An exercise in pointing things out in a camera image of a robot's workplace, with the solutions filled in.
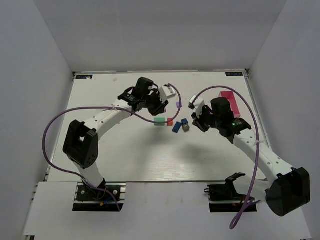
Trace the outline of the pink plastic box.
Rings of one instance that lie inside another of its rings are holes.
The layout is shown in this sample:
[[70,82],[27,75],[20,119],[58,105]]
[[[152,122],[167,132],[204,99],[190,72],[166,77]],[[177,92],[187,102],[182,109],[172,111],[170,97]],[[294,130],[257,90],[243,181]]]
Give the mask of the pink plastic box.
[[230,108],[233,111],[234,117],[235,118],[240,118],[241,117],[241,113],[236,101],[236,97],[234,95],[233,91],[221,91],[219,93],[219,97],[220,98],[226,98],[229,103],[230,103]]

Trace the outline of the green arch wood block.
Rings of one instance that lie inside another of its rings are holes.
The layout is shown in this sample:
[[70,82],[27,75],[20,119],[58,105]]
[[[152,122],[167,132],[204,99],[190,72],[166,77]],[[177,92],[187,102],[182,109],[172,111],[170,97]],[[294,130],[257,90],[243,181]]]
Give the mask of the green arch wood block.
[[154,118],[154,126],[165,126],[166,123],[166,118],[165,117],[155,117]]

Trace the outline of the red wood cube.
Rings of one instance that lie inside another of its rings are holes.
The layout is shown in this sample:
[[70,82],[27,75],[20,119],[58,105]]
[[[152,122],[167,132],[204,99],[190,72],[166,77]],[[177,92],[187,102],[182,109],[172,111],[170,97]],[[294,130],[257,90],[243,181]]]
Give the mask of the red wood cube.
[[169,127],[173,126],[173,120],[171,118],[167,119],[167,126],[169,126]]

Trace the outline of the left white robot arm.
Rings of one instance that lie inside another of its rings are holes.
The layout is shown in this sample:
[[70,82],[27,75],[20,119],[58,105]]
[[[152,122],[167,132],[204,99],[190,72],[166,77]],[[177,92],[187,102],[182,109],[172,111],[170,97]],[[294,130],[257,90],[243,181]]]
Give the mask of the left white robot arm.
[[140,77],[135,86],[127,88],[117,97],[111,109],[105,109],[85,121],[74,120],[70,123],[62,151],[84,177],[87,190],[95,200],[104,198],[106,188],[106,181],[96,164],[100,138],[142,109],[147,109],[152,116],[163,114],[169,99],[175,95],[176,91],[168,84],[157,88],[152,80]]

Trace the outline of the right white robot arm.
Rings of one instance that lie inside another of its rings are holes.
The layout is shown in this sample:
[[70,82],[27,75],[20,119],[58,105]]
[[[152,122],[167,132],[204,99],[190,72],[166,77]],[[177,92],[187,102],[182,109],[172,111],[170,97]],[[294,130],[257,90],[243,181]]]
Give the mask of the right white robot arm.
[[221,136],[258,163],[267,180],[255,181],[251,191],[253,198],[265,202],[280,217],[309,203],[309,172],[303,167],[293,167],[259,142],[251,126],[234,116],[225,97],[214,98],[210,103],[210,106],[206,105],[195,95],[189,100],[189,108],[194,111],[192,124],[204,133],[210,128],[218,130]]

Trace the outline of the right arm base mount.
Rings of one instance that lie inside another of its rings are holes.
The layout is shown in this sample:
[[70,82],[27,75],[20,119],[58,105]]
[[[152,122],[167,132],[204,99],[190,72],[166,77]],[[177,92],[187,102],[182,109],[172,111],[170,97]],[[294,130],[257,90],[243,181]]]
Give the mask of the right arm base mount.
[[246,195],[232,192],[225,184],[210,184],[204,189],[209,200],[210,213],[238,213]]

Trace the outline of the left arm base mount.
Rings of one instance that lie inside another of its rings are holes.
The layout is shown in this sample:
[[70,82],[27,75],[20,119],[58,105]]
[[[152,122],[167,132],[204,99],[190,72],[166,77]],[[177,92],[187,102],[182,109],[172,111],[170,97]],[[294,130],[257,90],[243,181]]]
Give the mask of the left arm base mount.
[[119,212],[125,202],[126,184],[110,183],[105,186],[106,192],[90,190],[84,183],[76,187],[73,212]]

